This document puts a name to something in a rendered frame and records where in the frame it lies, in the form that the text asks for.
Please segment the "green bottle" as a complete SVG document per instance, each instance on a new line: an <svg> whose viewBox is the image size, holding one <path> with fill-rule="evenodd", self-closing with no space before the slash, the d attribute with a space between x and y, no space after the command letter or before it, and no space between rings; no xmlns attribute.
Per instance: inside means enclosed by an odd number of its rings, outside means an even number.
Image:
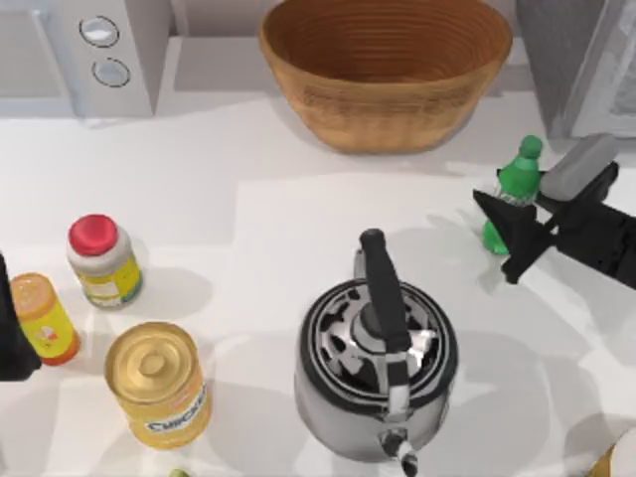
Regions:
<svg viewBox="0 0 636 477"><path fill-rule="evenodd" d="M515 158L498 173L495 196L517 207L534 202L541 182L539 159L544 143L536 135L523 138ZM508 249L490 220L482 229L484 247L496 255L506 255Z"/></svg>

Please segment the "brown woven basket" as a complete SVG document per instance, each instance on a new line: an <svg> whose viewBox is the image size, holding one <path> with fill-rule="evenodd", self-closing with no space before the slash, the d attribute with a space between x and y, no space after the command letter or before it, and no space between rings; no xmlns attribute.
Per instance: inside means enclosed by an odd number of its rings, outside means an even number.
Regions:
<svg viewBox="0 0 636 477"><path fill-rule="evenodd" d="M423 151L475 109L512 47L485 0L281 0L258 31L290 107L325 145Z"/></svg>

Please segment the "white and yellow round object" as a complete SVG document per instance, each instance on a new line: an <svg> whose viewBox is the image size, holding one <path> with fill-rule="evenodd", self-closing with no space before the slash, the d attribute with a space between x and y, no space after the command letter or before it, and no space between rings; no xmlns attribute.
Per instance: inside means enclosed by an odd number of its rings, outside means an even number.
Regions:
<svg viewBox="0 0 636 477"><path fill-rule="evenodd" d="M584 477L636 477L636 427L623 433Z"/></svg>

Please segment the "yellow can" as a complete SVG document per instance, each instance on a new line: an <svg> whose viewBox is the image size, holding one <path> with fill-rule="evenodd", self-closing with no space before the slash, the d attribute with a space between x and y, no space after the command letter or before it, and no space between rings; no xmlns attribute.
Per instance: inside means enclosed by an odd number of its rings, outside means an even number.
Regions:
<svg viewBox="0 0 636 477"><path fill-rule="evenodd" d="M104 377L141 443L174 449L206 430L212 393L198 348L181 327L149 321L129 328L109 347Z"/></svg>

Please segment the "pale microwave oven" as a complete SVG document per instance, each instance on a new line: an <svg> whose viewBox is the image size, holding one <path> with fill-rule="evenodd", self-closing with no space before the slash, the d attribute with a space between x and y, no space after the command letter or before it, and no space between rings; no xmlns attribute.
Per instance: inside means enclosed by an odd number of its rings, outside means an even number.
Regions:
<svg viewBox="0 0 636 477"><path fill-rule="evenodd" d="M119 29L110 48L80 35L82 19ZM158 101L173 22L170 0L0 0L0 118L149 117ZM95 61L131 72L120 88L100 84Z"/></svg>

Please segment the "white jar with red lid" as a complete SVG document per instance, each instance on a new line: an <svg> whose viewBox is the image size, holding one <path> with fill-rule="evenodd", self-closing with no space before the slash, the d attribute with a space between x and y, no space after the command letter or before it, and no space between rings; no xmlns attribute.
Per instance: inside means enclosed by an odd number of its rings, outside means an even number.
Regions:
<svg viewBox="0 0 636 477"><path fill-rule="evenodd" d="M126 306L143 275L127 231L104 214L84 215L68 230L67 258L82 292L95 307Z"/></svg>

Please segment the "round microwave knob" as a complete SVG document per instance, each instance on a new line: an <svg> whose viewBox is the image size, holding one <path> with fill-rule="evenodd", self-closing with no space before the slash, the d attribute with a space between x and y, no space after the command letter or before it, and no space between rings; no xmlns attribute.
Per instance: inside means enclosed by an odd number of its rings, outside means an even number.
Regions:
<svg viewBox="0 0 636 477"><path fill-rule="evenodd" d="M110 48L119 40L117 25L103 16L82 19L79 33L87 43L97 48Z"/></svg>
<svg viewBox="0 0 636 477"><path fill-rule="evenodd" d="M131 80L128 66L115 58L95 61L91 66L91 73L100 84L111 88L124 87Z"/></svg>

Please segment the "orange and yellow bottle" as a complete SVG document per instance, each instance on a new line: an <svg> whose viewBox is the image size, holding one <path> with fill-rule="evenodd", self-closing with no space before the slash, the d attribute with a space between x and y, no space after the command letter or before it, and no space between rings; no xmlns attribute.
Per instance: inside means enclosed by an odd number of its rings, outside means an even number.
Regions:
<svg viewBox="0 0 636 477"><path fill-rule="evenodd" d="M43 274L28 272L10 280L11 295L22 331L41 361L60 366L80 350L80 336L56 290Z"/></svg>

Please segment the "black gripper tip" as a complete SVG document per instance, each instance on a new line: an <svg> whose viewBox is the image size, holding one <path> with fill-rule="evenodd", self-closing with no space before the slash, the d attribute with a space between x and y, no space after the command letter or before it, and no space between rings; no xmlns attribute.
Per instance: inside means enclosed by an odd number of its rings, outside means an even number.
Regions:
<svg viewBox="0 0 636 477"><path fill-rule="evenodd" d="M20 326L0 252L0 383L24 382L41 367L40 357Z"/></svg>

